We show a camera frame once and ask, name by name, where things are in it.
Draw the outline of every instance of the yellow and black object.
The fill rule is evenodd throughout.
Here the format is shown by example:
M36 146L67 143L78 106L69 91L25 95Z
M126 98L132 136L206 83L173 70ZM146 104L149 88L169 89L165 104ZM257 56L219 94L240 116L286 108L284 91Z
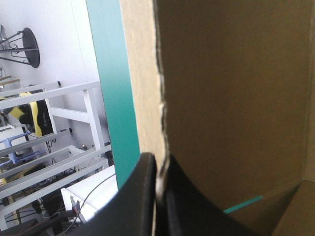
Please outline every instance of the yellow and black object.
M28 96L33 93L42 92L42 90L36 90L32 92L21 93L20 96ZM48 109L45 100L30 102L17 107L11 107L2 110L1 114L10 114L19 120L21 124L28 126L31 132L34 132L36 136L41 137L53 132Z

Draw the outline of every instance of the white shelving rack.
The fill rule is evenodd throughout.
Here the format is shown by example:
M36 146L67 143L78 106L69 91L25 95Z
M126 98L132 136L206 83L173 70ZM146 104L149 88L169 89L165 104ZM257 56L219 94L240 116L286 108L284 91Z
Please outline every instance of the white shelving rack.
M42 84L42 85L34 85L30 87L25 88L18 88L11 91L3 91L0 92L0 97L2 96L13 96L22 92L27 91L34 91L34 90L43 90L43 92L34 93L28 96L23 97L14 97L11 99L7 99L0 102L0 110L10 107L19 106L22 104L27 104L34 101L40 101L45 100L46 105L48 108L50 120L52 123L53 131L54 133L45 135L43 137L22 143L20 145L15 145L6 149L3 149L0 151L0 156L8 155L9 153L17 152L26 148L30 148L32 146L38 145L42 142L49 141L64 135L69 135L70 131L67 130L61 130L58 131L54 122L54 117L62 117L66 119L71 119L75 121L85 122L89 123L91 127L92 137L94 141L94 148L89 149L87 151L83 151L81 149L78 149L74 146L67 146L65 148L62 148L58 151L52 152L50 154L47 154L43 157L40 157L38 159L32 160L30 162L27 162L23 165L17 166L13 169L10 169L8 171L5 171L0 174L0 178L6 178L9 176L17 175L21 171L36 166L39 163L43 163L47 160L50 160L54 157L60 156L60 155L68 155L68 158L64 159L63 161L60 161L56 164L53 164L51 166L48 166L44 169L41 169L39 171L36 171L30 175L27 175L22 178L18 178L12 182L9 182L6 185L0 186L0 199L4 197L11 196L12 194L15 194L27 187L30 187L40 181L43 181L47 178L50 178L58 173L61 173L73 166L76 166L78 164L81 164L86 161L90 161L93 158L102 155L103 153L111 150L111 146L105 146L102 130L98 118L98 113L96 110L96 107L93 106L95 104L94 102L94 95L93 95L93 88L99 87L100 82L88 82L83 83L80 85L73 85L68 87L61 88L60 82L54 82L54 83L48 83L48 84ZM86 107L86 112L81 111L75 111L75 110L69 110L69 109L63 109L58 107L53 107L51 104L50 99L57 96L62 96L69 93L74 92L82 92L84 103ZM87 175L88 173L102 167L102 166L108 166L107 160L103 159L97 162L96 164L93 164L91 166L87 166L86 168L83 168L59 181L56 181L47 187L44 187L30 195L27 195L21 199L18 199L17 201L5 206L0 210L0 229L5 230L7 229L7 225L5 222L5 216L9 213L18 210L27 204L30 204L31 202L65 186L66 184L75 181L76 179L79 179L80 177L83 177Z

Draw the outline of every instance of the beige cardboard surface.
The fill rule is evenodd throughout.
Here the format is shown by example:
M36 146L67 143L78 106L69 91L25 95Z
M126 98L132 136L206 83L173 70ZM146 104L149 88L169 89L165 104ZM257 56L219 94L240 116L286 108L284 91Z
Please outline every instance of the beige cardboard surface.
M315 183L303 181L273 236L315 235Z
M312 0L159 0L170 151L222 209L297 179Z
M153 3L121 0L140 151L155 154L160 167L165 156L162 135L160 75L156 60Z

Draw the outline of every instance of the blue chair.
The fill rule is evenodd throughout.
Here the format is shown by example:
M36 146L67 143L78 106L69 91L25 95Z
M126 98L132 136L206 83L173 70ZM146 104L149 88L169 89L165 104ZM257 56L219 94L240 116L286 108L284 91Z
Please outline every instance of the blue chair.
M31 132L30 132L30 131L27 131L26 133L19 134L19 135L10 137L10 138L3 139L2 141L0 141L0 143L4 143L5 147L6 147L6 148L9 148L9 147L12 147L12 143L11 143L11 142L12 142L13 140L18 139L18 138L21 138L21 137L24 137L24 136L27 136L27 135L29 135L29 134L31 134ZM44 154L44 153L46 153L46 152L44 152L44 151L35 151L35 152L33 152L33 153L26 154L26 155L23 155L23 156L20 156L20 157L18 157L15 152L10 153L10 154L9 154L9 159L10 159L10 160L1 163L1 164L0 164L0 168L1 168L2 166L4 166L4 165L8 165L8 164L14 164L14 165L19 164L19 163L21 163L22 161L26 161L26 160L33 159L33 158L35 158L36 156L41 155L41 154Z

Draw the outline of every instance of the metal bar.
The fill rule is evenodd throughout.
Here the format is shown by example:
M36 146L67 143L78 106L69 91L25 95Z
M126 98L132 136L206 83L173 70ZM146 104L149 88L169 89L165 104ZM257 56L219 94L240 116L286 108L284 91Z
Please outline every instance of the metal bar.
M0 57L0 59L2 59L2 60L8 60L8 61L13 61L13 62L17 62L17 63L25 64L25 65L30 65L30 63L29 63L29 62L24 62L24 61L19 61L19 60L13 60L13 59L3 58L3 57Z
M21 191L22 189L25 189L27 187L30 187L40 181L43 181L51 176L54 176L56 174L59 174L73 166L76 166L84 161L89 161L93 157L96 157L97 155L101 155L102 153L109 151L108 146L96 150L90 149L85 151L82 154L67 158L61 162L58 162L54 165L48 166L44 169L41 169L39 171L36 171L32 174L29 174L23 178L19 178L15 181L12 181L4 186L0 187L0 199L5 198L7 196L10 196L18 191Z
M0 41L0 44L2 44L2 43L4 43L4 42L8 41L8 40L11 39L11 38L14 38L15 36L20 35L20 34L22 34L22 33L23 33L23 31L18 31L16 34L14 34L14 35L12 35L12 36L10 36L10 37L8 37L8 38L6 38L6 39Z
M5 81L5 82L0 83L0 86L4 86L4 85L8 85L8 84L12 84L12 83L19 82L19 81L20 81L20 79L15 79L15 80L10 80L10 81Z
M19 106L19 105L34 102L34 101L44 100L47 98L58 97L58 96L68 94L68 93L79 92L86 89L92 89L99 86L100 86L99 81L87 82L80 85L73 85L73 86L67 86L63 88L52 89L45 92L38 92L38 93L34 93L34 94L24 96L24 97L16 97L16 98L1 101L0 110L3 110L5 108Z
M51 107L53 116L89 123L88 113L63 108Z
M0 92L0 97L7 97L7 96L20 94L23 92L31 92L31 91L40 90L40 89L58 88L60 86L59 84L60 82L58 81L58 82L47 83L47 84L42 84L42 85L32 85L32 86L23 87L23 88L17 88L10 91L3 91L3 92Z
M59 157L60 155L64 155L64 154L67 154L67 153L69 154L69 152L70 152L70 148L69 147L62 148L62 149L60 149L58 151L55 151L55 152L50 153L48 155L42 156L42 157L40 157L38 159L35 159L33 161L27 162L27 163L25 163L25 164L23 164L21 166L17 166L17 167L15 167L13 169L10 169L8 171L2 172L0 174L0 178L7 178L7 177L9 177L11 175L14 175L16 173L21 172L24 169L27 169L27 168L32 167L32 166L36 166L37 164L43 163L43 162L45 162L45 161L47 161L49 159L52 159L52 158L55 158L55 157Z
M77 154L85 152L84 150L79 149L79 148L75 147L74 145L70 145L69 149L70 149L70 152L71 152L72 155L77 155Z
M89 123L91 127L92 137L96 149L104 147L104 138L102 128L100 126L97 109L95 107L95 98L92 89L83 91L85 106L88 113Z
M30 147L33 147L35 145L38 145L40 143L59 138L59 137L64 136L66 134L70 134L69 129L62 130L57 134L48 134L48 135L42 136L40 138L25 142L25 143L21 143L21 144L12 146L12 147L8 147L8 148L5 148L5 149L0 151L0 156L6 156L10 153L21 151L21 150L24 150L26 148L30 148Z
M0 50L0 53L19 53L19 52L26 52L26 51L38 51L38 48L19 48L19 49L3 49Z
M2 218L4 216L6 216L7 214L9 214L10 212L13 212L17 209L20 209L21 207L55 191L56 189L59 189L59 188L62 188L63 186L65 186L66 184L68 183L71 183L73 181L75 181L76 179L82 177L82 176L85 176L87 175L88 173L92 172L93 170L96 170L104 165L106 165L107 163L107 160L102 160L90 167L87 167L87 168L84 168L84 169L81 169L80 171L77 171L76 173L73 173L69 176L67 176L66 178L63 178L55 183L52 183L51 185L43 188L43 189L40 189L30 195L27 195L26 197L23 197L22 199L20 200L17 200L16 202L4 207L1 211L0 211L0 218L2 220ZM0 227L1 227L1 230L5 230L7 229L7 226L3 225L3 224L0 224Z
M11 76L9 75L9 76L5 76L5 77L1 77L0 78L0 81L2 81L2 80L6 80L6 79L9 79L9 78L11 78Z

